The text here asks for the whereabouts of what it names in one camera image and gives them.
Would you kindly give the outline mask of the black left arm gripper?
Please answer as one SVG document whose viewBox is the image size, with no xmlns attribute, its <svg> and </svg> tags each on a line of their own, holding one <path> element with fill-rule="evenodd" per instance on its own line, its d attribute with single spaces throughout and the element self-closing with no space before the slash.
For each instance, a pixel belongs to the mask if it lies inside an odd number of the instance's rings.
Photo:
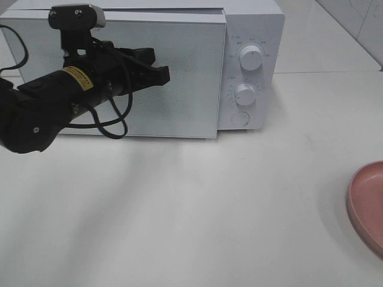
<svg viewBox="0 0 383 287">
<path fill-rule="evenodd" d="M 130 113 L 133 93 L 170 82 L 168 66 L 153 67 L 153 48 L 101 46 L 95 55 L 76 56 L 62 69 L 17 87 L 16 115 L 28 120 L 74 120 L 105 101 L 116 107 L 116 96 L 127 96 L 122 120 Z"/>
</svg>

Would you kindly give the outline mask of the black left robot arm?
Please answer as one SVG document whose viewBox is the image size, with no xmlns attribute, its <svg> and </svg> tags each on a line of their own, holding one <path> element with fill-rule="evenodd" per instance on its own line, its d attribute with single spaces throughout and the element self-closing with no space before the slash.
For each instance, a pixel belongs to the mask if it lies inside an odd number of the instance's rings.
<svg viewBox="0 0 383 287">
<path fill-rule="evenodd" d="M 65 128 L 98 129 L 120 139 L 106 126 L 124 123 L 132 107 L 133 92 L 163 86 L 170 80 L 167 66 L 154 67 L 152 48 L 100 48 L 95 57 L 77 56 L 62 69 L 17 88 L 1 80 L 1 145 L 25 154 L 44 151 Z M 128 96 L 124 112 L 102 122 L 95 108 L 115 96 Z"/>
</svg>

